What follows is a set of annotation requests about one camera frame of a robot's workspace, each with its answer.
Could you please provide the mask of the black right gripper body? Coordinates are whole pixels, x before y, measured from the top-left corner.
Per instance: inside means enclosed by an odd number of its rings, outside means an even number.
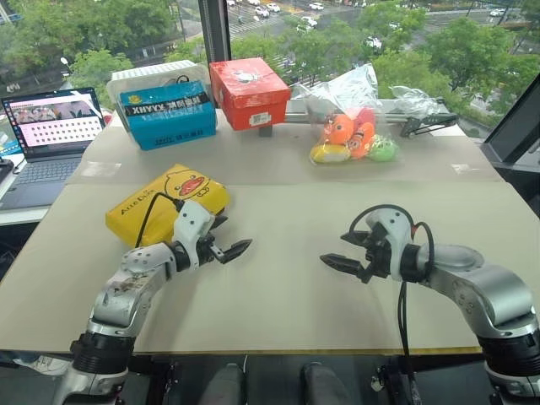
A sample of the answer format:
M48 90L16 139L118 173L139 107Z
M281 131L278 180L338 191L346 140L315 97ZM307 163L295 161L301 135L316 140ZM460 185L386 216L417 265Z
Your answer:
M367 284L373 277L387 278L390 274L392 250L386 239L388 233L383 225L377 222L371 232L363 233L364 239L360 244L366 249L365 259L368 266L359 273L360 280Z

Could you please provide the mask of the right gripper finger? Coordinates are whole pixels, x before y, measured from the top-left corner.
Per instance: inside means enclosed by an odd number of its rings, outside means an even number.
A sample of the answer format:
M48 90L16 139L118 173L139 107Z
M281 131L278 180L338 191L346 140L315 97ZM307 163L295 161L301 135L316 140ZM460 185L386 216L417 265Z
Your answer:
M321 261L330 268L359 277L359 271L363 270L361 262L336 253L327 253L320 256Z
M352 230L341 235L340 239L352 245L366 245L370 236L370 231Z

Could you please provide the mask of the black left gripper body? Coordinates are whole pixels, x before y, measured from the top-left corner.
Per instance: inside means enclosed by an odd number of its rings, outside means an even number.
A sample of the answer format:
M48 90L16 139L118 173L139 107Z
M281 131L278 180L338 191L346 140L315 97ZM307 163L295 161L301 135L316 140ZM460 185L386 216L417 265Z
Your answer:
M212 224L206 221L197 227L196 253L199 265L204 265L216 259L213 255L213 246L216 245L214 243L215 237L211 233Z

